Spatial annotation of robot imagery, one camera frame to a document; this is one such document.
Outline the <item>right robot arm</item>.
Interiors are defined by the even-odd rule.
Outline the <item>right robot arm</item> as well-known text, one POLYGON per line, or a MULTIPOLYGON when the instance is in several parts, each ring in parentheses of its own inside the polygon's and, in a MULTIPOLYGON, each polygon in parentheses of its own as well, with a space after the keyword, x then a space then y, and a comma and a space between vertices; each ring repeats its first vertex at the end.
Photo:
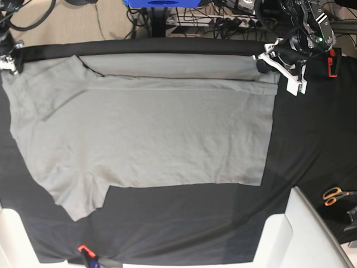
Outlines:
POLYGON ((51 1, 48 10, 33 24, 26 27, 19 27, 11 22, 13 15, 23 9, 31 1, 1 1, 1 71, 9 71, 12 75, 21 73, 23 70, 22 56, 18 52, 23 48, 22 40, 15 41, 11 34, 11 29, 26 32, 33 30, 42 24, 55 8, 56 1, 51 1))

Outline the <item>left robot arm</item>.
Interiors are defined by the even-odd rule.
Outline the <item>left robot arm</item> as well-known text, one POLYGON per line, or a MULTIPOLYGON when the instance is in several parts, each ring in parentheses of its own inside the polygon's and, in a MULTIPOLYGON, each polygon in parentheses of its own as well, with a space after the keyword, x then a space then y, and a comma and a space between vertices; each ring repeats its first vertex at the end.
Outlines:
POLYGON ((301 74, 308 61, 332 49, 336 37, 320 1, 273 1, 271 15, 269 3, 255 1, 255 15, 276 38, 267 55, 290 74, 301 74))

